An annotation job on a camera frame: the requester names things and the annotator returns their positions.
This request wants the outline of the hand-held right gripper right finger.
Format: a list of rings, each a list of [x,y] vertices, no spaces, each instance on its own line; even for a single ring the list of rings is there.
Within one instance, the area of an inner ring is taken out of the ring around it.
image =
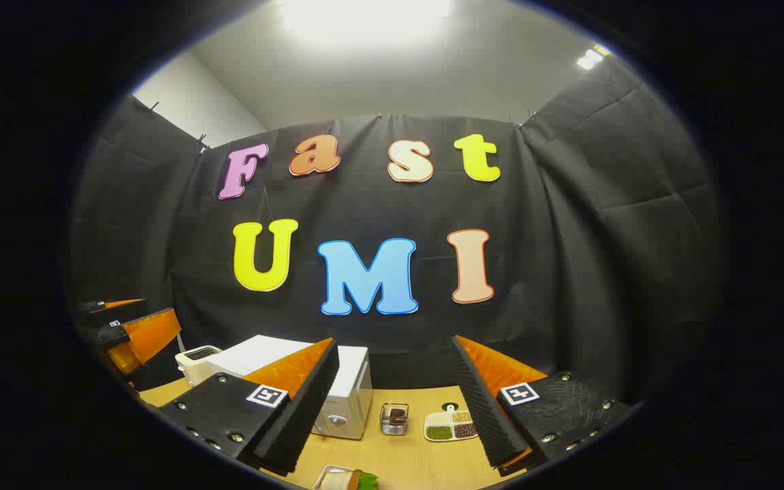
[[[545,374],[460,335],[451,344],[451,368],[495,470],[532,470],[563,459],[631,412],[572,370]]]

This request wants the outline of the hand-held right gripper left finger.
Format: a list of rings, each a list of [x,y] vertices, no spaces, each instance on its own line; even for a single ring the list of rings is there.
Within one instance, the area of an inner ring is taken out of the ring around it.
[[[294,472],[340,366],[327,338],[245,376],[216,372],[159,406],[187,436],[253,468]]]

